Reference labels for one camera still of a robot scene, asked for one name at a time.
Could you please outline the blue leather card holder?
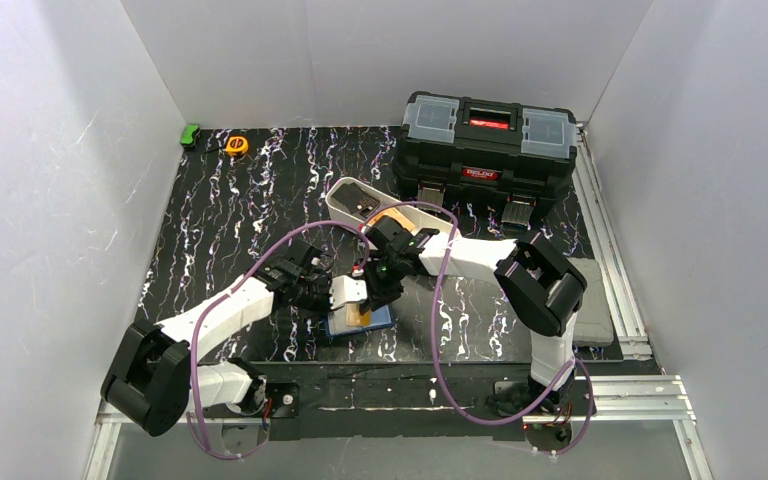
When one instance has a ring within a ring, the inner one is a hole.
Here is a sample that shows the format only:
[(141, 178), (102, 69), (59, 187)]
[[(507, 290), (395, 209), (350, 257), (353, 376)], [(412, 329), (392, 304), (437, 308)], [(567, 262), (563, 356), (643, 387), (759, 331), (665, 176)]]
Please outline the blue leather card holder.
[(336, 338), (389, 328), (394, 323), (389, 306), (361, 313), (358, 304), (350, 303), (328, 314), (325, 332), (328, 337)]

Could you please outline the orange card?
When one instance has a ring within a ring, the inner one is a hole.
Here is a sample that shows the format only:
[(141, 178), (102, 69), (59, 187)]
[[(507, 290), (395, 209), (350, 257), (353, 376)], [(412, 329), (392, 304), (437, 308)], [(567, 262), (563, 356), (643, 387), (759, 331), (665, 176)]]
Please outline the orange card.
[(388, 208), (380, 213), (373, 216), (369, 222), (370, 225), (375, 225), (378, 222), (380, 222), (383, 218), (390, 218), (394, 220), (396, 223), (398, 223), (401, 227), (408, 230), (411, 233), (415, 233), (417, 231), (416, 224), (411, 221), (408, 217), (406, 217), (398, 207), (395, 208)]

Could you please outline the white oblong plastic tray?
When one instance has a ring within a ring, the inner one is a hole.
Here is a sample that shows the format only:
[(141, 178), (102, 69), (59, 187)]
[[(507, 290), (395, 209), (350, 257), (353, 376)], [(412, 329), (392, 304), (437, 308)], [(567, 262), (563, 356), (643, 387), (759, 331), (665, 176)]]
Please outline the white oblong plastic tray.
[(439, 218), (416, 206), (391, 208), (399, 199), (353, 177), (342, 177), (338, 180), (327, 192), (325, 202), (332, 220), (355, 228), (371, 218), (373, 211), (383, 207), (387, 207), (385, 214), (393, 216), (412, 233), (417, 233), (422, 228), (432, 228), (449, 234), (453, 227), (448, 219)]

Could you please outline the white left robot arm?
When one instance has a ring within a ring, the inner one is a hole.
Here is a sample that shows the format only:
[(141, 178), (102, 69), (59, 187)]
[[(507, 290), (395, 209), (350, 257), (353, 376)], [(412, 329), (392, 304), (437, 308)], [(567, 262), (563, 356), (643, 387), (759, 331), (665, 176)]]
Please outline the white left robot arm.
[(238, 289), (228, 288), (158, 323), (134, 321), (101, 384), (101, 398), (152, 437), (179, 419), (225, 405), (242, 416), (267, 406), (265, 375), (243, 360), (205, 362), (226, 339), (282, 308), (326, 313), (324, 252), (295, 240)]

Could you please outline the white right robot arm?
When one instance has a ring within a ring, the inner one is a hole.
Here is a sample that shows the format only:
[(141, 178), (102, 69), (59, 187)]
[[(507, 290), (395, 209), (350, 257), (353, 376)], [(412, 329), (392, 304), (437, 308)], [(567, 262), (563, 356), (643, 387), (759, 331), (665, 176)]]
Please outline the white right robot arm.
[(448, 276), (492, 284), (530, 332), (531, 394), (559, 400), (574, 379), (573, 336), (587, 290), (584, 275), (546, 239), (480, 240), (423, 228), (411, 232), (384, 216), (364, 228), (375, 247), (364, 268), (374, 306), (397, 299), (407, 276), (441, 287)]

